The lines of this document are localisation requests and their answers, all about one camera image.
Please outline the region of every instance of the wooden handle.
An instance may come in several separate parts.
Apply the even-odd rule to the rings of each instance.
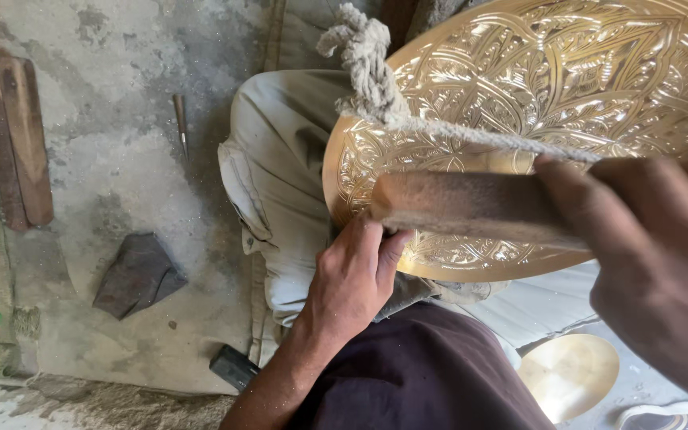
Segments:
[[[0,82],[25,214],[44,226],[54,215],[33,63],[0,54]]]
[[[587,249],[534,176],[384,174],[376,181],[369,210],[390,229]]]
[[[177,112],[177,129],[180,134],[187,132],[185,122],[185,101],[181,94],[174,94],[174,110]]]

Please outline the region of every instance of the engraved floral pattern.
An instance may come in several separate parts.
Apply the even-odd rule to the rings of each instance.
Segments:
[[[688,155],[688,18],[628,3],[517,1],[506,3],[506,12],[472,10],[465,24],[399,64],[397,84],[413,114],[427,119],[607,156]],[[526,174],[533,160],[526,152],[386,132],[362,120],[352,120],[343,138],[338,194],[349,210],[334,213],[339,223],[368,204],[384,172]],[[468,271],[563,252],[419,232],[403,259]]]

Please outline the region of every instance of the rope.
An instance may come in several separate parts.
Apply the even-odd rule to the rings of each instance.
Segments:
[[[499,149],[547,154],[557,159],[587,163],[602,159],[600,155],[590,151],[561,149],[519,135],[486,132],[453,122],[412,116],[405,98],[397,88],[395,73],[385,61],[390,41],[386,25],[376,19],[368,19],[366,14],[351,3],[339,7],[336,25],[320,37],[317,51],[324,57],[331,57],[337,48],[342,48],[342,66],[352,77],[355,95],[336,102],[336,110],[341,115],[358,116],[387,129],[425,132]]]

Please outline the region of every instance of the shoe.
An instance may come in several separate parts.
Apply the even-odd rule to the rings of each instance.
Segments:
[[[634,406],[620,414],[617,430],[687,430],[688,402]]]

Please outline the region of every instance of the polished brass surface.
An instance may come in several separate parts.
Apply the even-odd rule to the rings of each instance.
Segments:
[[[422,34],[388,64],[413,115],[605,156],[688,158],[688,0],[493,0]],[[342,226],[367,206],[384,172],[527,174],[533,159],[342,117],[326,151],[323,189]],[[590,258],[417,232],[398,269],[444,281],[502,281]]]
[[[596,406],[615,385],[619,370],[612,344],[590,334],[569,334],[531,350],[517,374],[557,424]]]

